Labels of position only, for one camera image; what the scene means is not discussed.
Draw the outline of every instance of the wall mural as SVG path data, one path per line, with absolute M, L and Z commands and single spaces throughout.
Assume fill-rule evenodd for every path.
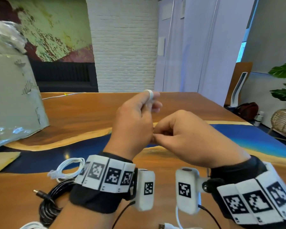
M 21 24 L 31 59 L 94 62 L 86 0 L 0 0 L 0 21 Z

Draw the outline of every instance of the white bottle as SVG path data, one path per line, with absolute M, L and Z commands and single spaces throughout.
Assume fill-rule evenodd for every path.
M 254 118 L 254 126 L 259 126 L 264 117 L 264 112 L 260 111 Z

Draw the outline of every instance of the wicker planter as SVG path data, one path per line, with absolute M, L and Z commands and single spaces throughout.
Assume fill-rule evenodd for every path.
M 280 109 L 276 111 L 271 117 L 272 128 L 286 133 L 286 109 Z

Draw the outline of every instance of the qr code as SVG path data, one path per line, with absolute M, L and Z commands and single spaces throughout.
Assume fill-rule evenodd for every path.
M 105 178 L 105 183 L 117 185 L 121 172 L 121 169 L 109 167 Z
M 104 164 L 93 162 L 89 170 L 88 177 L 99 180 L 102 175 L 104 167 L 105 167 Z
M 121 181 L 121 186 L 130 185 L 132 173 L 133 172 L 131 172 L 131 171 L 124 171 L 122 181 Z
M 245 193 L 243 196 L 252 209 L 253 213 L 259 213 L 273 209 L 265 195 L 260 190 Z
M 145 182 L 144 195 L 153 194 L 153 187 L 154 187 L 154 183 L 153 182 Z
M 179 187 L 179 195 L 191 198 L 191 185 L 178 182 L 178 187 Z
M 86 162 L 86 163 L 85 163 L 84 168 L 82 169 L 82 171 L 80 172 L 79 175 L 84 175 L 84 173 L 85 173 L 87 167 L 89 166 L 89 164 L 90 164 L 90 162 Z
M 275 182 L 268 186 L 267 190 L 269 191 L 269 193 L 279 207 L 286 204 L 286 192 L 278 182 Z
M 246 214 L 249 213 L 244 202 L 241 200 L 238 194 L 224 196 L 224 201 L 226 202 L 228 208 L 232 214 Z

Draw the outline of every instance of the bag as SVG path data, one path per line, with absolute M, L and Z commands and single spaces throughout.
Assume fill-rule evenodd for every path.
M 233 110 L 233 113 L 246 121 L 251 121 L 258 113 L 258 105 L 255 102 L 241 104 Z

